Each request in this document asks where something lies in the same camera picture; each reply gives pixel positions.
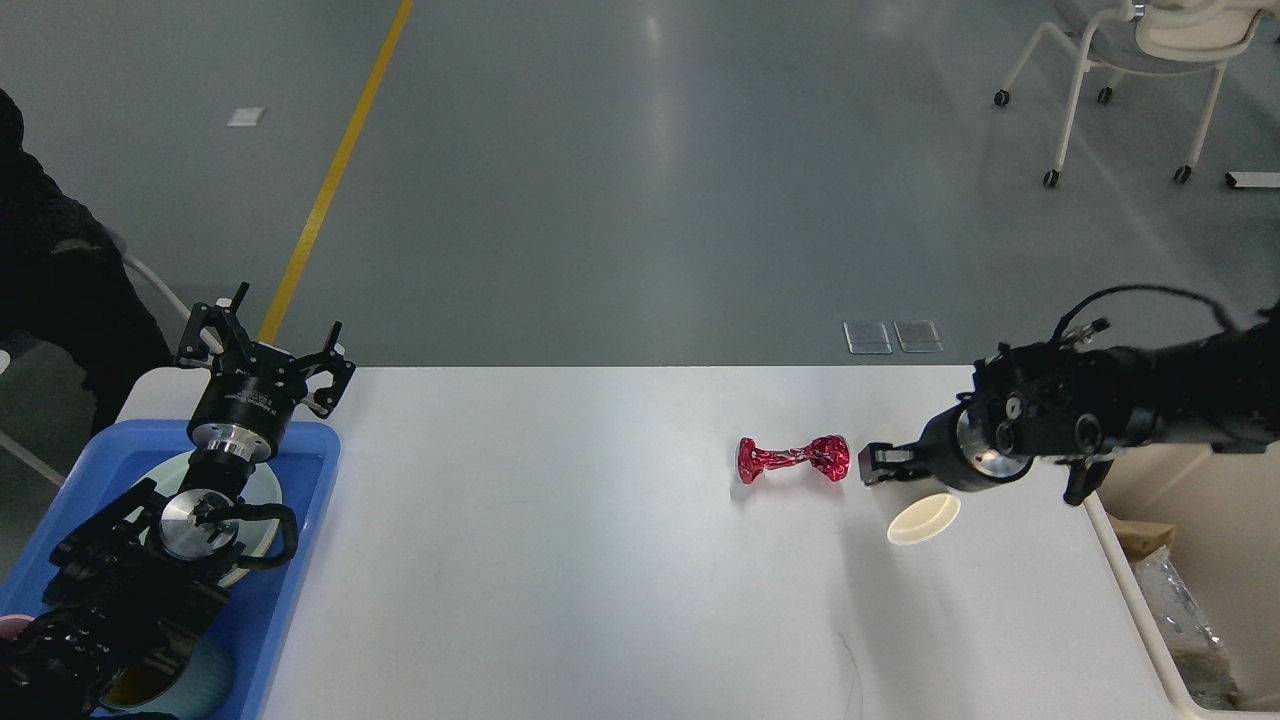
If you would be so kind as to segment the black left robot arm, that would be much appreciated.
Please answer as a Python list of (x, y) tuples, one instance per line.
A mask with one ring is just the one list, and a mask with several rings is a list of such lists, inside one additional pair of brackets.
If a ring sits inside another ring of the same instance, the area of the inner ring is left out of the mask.
[(273, 571), (302, 547), (285, 501), (252, 502), (252, 475), (276, 457), (298, 407), (328, 419), (356, 365), (334, 322), (305, 355), (255, 340), (239, 319), (248, 292), (197, 302), (175, 365), (209, 379), (186, 427), (177, 488), (129, 484), (50, 548), (44, 611), (3, 642), (5, 719), (87, 719), (136, 670), (177, 682), (232, 601), (223, 578)]

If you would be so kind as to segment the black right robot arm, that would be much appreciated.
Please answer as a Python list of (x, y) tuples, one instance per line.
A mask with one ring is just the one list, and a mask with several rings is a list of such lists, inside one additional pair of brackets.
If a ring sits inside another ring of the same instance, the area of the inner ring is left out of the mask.
[(858, 455), (865, 486), (933, 479), (960, 492), (1020, 480), (1037, 459), (1068, 469), (1062, 493), (1083, 503), (1120, 452), (1151, 445), (1203, 445), (1216, 454), (1262, 454), (1279, 434), (1277, 307), (1236, 325), (1213, 300), (1219, 331), (1164, 348), (1088, 350), (1108, 327), (1076, 325), (1071, 307), (1050, 337), (1002, 343), (973, 365), (972, 388), (906, 445), (874, 442)]

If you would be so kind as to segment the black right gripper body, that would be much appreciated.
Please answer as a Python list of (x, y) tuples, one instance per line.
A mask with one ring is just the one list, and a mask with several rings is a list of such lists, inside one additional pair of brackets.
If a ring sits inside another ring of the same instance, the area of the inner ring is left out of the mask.
[(951, 489), (975, 493), (1020, 480), (1032, 469), (1028, 457), (1001, 454), (986, 438), (970, 407), (957, 404), (932, 418), (918, 439), (927, 473)]

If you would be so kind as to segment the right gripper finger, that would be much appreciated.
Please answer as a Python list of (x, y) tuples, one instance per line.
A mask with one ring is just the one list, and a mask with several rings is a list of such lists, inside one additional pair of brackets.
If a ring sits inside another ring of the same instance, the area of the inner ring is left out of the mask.
[(918, 456), (915, 443), (868, 443), (858, 454), (858, 473), (860, 482), (867, 487), (931, 477), (931, 470)]

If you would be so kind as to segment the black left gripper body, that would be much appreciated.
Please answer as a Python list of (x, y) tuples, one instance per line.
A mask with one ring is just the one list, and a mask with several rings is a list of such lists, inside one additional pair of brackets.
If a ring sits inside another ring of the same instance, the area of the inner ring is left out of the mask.
[(193, 446), (247, 462), (275, 457), (302, 398), (293, 361), (270, 345), (247, 356), (234, 350), (211, 356), (209, 383), (187, 425)]

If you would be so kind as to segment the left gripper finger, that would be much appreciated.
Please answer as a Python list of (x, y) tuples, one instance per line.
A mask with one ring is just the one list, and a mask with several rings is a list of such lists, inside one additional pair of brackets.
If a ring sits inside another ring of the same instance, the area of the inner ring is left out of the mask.
[(174, 365), (202, 368), (212, 375), (246, 374), (253, 365), (253, 341), (241, 324), (238, 310), (250, 291), (241, 282), (229, 299), (195, 304), (177, 345)]
[(342, 322), (333, 322), (323, 347), (294, 360), (297, 402), (315, 418), (329, 418), (343, 398), (356, 370), (340, 347)]

